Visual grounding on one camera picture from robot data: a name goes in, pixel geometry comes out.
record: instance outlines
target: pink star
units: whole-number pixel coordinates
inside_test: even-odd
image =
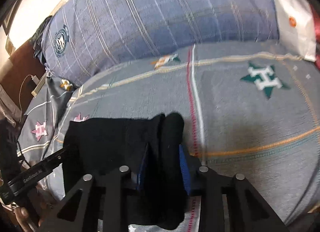
[[[32,130],[31,133],[36,135],[37,141],[41,139],[43,135],[48,135],[47,130],[45,129],[46,121],[41,124],[39,121],[36,123],[36,129]]]
[[[73,119],[73,121],[74,121],[74,122],[83,122],[83,121],[87,120],[88,118],[89,118],[89,115],[87,115],[87,116],[85,116],[85,117],[83,117],[83,118],[81,119],[81,113],[79,113],[79,115],[78,115],[77,117],[75,117],[75,118]]]

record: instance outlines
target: silver bolt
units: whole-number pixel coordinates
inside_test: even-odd
[[[92,179],[92,175],[91,174],[86,174],[83,176],[84,181],[89,181]]]
[[[209,168],[207,167],[207,166],[200,166],[199,167],[199,171],[201,171],[201,172],[207,172],[209,170]]]
[[[126,165],[122,165],[122,166],[119,168],[119,171],[121,171],[121,172],[126,172],[126,171],[128,171],[128,170],[129,170],[129,167],[126,166]]]
[[[236,174],[236,179],[237,180],[244,180],[244,175],[242,173],[237,173]]]

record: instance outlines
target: white paper bag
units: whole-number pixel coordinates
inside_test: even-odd
[[[305,60],[316,61],[316,34],[307,0],[274,0],[280,42]]]

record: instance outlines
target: wall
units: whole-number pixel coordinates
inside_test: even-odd
[[[7,42],[7,36],[5,35],[3,26],[0,27],[0,68],[9,58],[9,54],[5,49],[5,43]]]
[[[22,0],[9,37],[16,49],[27,41],[61,0]]]

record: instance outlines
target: orange sticker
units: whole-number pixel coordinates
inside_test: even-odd
[[[296,27],[297,26],[297,21],[295,20],[294,17],[292,17],[292,16],[289,17],[289,24],[292,27]]]

